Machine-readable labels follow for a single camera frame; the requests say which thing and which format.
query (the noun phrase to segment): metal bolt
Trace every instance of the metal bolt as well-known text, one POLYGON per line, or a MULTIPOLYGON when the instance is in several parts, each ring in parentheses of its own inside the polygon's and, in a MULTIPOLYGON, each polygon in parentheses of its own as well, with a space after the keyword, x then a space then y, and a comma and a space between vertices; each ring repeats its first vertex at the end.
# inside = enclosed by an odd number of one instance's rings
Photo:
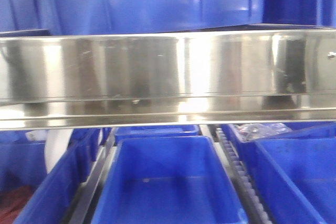
POLYGON ((331 60, 333 58, 336 58, 336 52, 329 52, 328 53, 328 59, 331 60))

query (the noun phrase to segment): metal rail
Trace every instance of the metal rail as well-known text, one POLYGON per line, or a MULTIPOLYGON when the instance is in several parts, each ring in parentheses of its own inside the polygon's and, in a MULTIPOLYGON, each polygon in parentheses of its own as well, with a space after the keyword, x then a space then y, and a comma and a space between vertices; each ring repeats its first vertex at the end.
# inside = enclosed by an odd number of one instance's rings
POLYGON ((99 192, 98 187, 103 186, 104 180, 109 172, 115 150, 114 131, 112 130, 105 146, 101 146, 91 174, 87 181, 82 185, 78 195, 72 202, 69 212, 66 214, 63 223, 78 224, 83 223, 90 212, 94 196, 99 192))
POLYGON ((0 38, 0 129, 336 119, 336 30, 0 38))

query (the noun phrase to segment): reflective metal surface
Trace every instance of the reflective metal surface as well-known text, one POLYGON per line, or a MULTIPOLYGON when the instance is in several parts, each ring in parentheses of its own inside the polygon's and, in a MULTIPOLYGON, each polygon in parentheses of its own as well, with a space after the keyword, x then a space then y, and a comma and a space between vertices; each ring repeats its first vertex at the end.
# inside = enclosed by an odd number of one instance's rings
POLYGON ((0 38, 0 127, 336 119, 335 42, 334 29, 0 38))

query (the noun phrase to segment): red object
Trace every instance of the red object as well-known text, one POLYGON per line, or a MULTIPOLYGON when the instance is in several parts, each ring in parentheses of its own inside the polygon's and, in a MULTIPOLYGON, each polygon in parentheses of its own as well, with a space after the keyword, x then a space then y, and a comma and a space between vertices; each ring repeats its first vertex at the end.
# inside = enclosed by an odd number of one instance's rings
POLYGON ((12 191, 0 193, 0 224, 11 224, 25 207, 33 190, 22 186, 12 191))

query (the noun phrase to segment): stainless steel shelf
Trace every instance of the stainless steel shelf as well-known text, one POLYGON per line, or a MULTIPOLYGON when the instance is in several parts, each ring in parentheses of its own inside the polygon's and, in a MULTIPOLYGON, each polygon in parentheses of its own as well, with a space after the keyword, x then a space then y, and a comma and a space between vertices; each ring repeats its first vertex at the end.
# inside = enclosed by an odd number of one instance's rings
POLYGON ((335 29, 0 38, 0 128, 336 120, 335 29))

